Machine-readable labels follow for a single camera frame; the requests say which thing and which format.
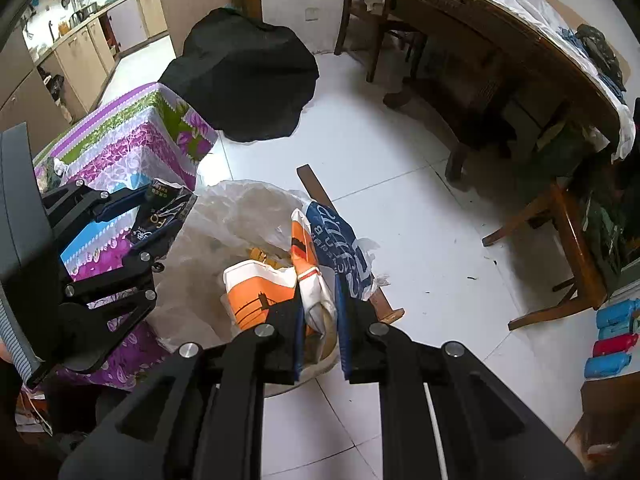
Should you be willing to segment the round wooden dining table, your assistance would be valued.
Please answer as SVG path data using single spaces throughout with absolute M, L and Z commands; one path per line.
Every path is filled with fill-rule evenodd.
M 364 0 L 369 9 L 383 0 Z M 618 118 L 586 75 L 550 40 L 484 0 L 396 0 L 392 15 L 422 32 L 396 110 L 421 98 L 454 133 L 445 176 L 460 179 L 469 151 L 533 151 L 553 128 L 593 133 L 613 155 Z

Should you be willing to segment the orange white snack wrapper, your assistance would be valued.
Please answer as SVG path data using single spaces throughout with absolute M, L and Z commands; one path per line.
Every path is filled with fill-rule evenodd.
M 291 216 L 290 256 L 287 268 L 248 259 L 224 270 L 235 323 L 240 330 L 262 324 L 271 307 L 298 295 L 308 330 L 320 335 L 322 350 L 331 350 L 337 343 L 337 310 L 320 269 L 309 221 L 299 209 Z

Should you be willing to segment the dark clothes pile on table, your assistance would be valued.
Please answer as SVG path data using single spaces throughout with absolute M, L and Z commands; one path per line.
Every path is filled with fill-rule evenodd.
M 599 29 L 581 24 L 576 30 L 561 28 L 560 35 L 582 52 L 597 67 L 600 79 L 625 104 L 626 88 L 620 61 Z

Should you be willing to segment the dark wooden chair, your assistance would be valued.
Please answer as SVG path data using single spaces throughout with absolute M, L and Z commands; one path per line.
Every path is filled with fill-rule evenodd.
M 396 38 L 402 48 L 408 47 L 406 61 L 409 61 L 411 53 L 418 54 L 423 49 L 422 32 L 412 27 L 410 24 L 394 18 L 392 15 L 392 5 L 396 0 L 383 0 L 380 12 L 370 11 L 364 0 L 343 0 L 342 16 L 340 28 L 338 29 L 337 40 L 334 47 L 334 54 L 341 55 L 344 50 L 344 43 L 347 29 L 351 18 L 358 18 L 359 21 L 372 27 L 371 59 L 367 71 L 367 82 L 373 82 L 378 67 L 378 59 L 386 36 Z

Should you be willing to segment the trash bin with plastic liner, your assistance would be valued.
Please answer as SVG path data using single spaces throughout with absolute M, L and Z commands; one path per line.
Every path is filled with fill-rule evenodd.
M 156 277 L 148 322 L 160 345 L 228 344 L 266 322 L 275 304 L 299 297 L 303 349 L 296 382 L 337 364 L 334 272 L 312 241 L 311 198 L 264 182 L 201 186 Z

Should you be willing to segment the blue bottle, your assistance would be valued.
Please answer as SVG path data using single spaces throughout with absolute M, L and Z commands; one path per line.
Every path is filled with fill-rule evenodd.
M 610 304 L 601 308 L 597 312 L 597 328 L 602 330 L 602 328 L 607 328 L 608 326 L 627 323 L 638 309 L 638 299 L 626 299 L 617 304 Z
M 606 356 L 589 358 L 585 364 L 585 378 L 594 379 L 616 376 L 629 365 L 630 361 L 631 355 L 626 352 L 616 352 Z

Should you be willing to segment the red bottle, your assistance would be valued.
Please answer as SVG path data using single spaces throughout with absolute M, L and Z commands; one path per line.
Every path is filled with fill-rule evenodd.
M 592 356 L 609 356 L 610 354 L 628 352 L 638 342 L 638 334 L 623 334 L 608 339 L 601 339 L 594 343 Z

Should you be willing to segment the white cloth on table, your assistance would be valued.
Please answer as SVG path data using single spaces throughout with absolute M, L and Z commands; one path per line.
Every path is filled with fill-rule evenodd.
M 631 110 L 616 96 L 611 88 L 599 75 L 596 64 L 580 47 L 568 39 L 570 28 L 562 16 L 556 12 L 547 0 L 484 0 L 490 2 L 507 14 L 516 18 L 522 24 L 539 32 L 541 37 L 550 40 L 560 51 L 566 54 L 572 63 L 596 85 L 598 91 L 604 96 L 605 101 L 611 104 L 617 113 L 616 119 L 616 144 L 611 156 L 613 162 L 625 159 L 634 147 L 636 140 L 636 126 L 632 119 Z

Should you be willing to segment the wooden stool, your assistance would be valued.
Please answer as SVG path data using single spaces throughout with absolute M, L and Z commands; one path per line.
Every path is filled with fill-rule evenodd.
M 519 328 L 598 310 L 606 298 L 604 278 L 597 269 L 582 232 L 576 200 L 552 183 L 503 226 L 482 239 L 485 247 L 515 240 L 518 268 L 531 282 L 544 281 L 546 295 L 561 295 L 553 306 L 531 310 L 508 323 Z

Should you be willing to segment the kitchen cabinets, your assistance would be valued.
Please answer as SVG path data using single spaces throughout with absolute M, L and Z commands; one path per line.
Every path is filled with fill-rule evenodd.
M 174 55 L 195 24 L 231 0 L 118 0 L 46 47 L 36 60 L 15 27 L 1 48 L 1 129 L 26 124 L 34 154 L 106 101 L 114 73 L 140 81 L 163 67 L 152 44 Z

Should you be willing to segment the purple floral tablecloth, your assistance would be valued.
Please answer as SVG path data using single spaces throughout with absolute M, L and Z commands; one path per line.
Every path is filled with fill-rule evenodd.
M 153 183 L 179 191 L 196 187 L 198 163 L 219 132 L 193 106 L 160 82 L 142 84 L 99 107 L 34 157 L 43 193 L 78 184 L 101 197 L 98 211 L 62 249 L 73 282 L 114 271 L 140 252 L 157 208 L 145 203 Z

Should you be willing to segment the black cloth covered object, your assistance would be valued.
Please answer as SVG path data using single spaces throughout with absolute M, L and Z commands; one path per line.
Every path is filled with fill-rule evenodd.
M 290 136 L 318 78 L 292 29 L 218 8 L 192 27 L 160 83 L 226 138 L 250 143 Z

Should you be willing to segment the wooden drawer tray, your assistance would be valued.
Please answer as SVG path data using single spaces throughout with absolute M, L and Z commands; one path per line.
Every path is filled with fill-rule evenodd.
M 370 301 L 382 323 L 400 320 L 405 311 L 394 309 L 380 286 L 375 283 L 372 263 L 350 224 L 336 211 L 328 194 L 311 169 L 304 165 L 296 169 L 310 202 L 304 207 L 310 223 L 316 253 L 331 287 L 338 312 L 345 310 L 349 297 Z

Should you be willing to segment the blue white plastic wrapper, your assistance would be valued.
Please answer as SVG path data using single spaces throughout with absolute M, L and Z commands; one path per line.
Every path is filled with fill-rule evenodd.
M 319 263 L 344 275 L 350 296 L 368 300 L 378 289 L 373 276 L 378 243 L 358 237 L 350 224 L 329 206 L 312 200 L 305 209 Z

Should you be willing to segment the dark printed snack packet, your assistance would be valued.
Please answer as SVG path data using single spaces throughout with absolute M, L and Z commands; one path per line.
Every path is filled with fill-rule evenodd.
M 127 238 L 132 248 L 155 240 L 169 229 L 180 230 L 184 220 L 196 202 L 196 195 L 178 183 L 159 178 L 153 179 L 145 188 L 143 202 Z

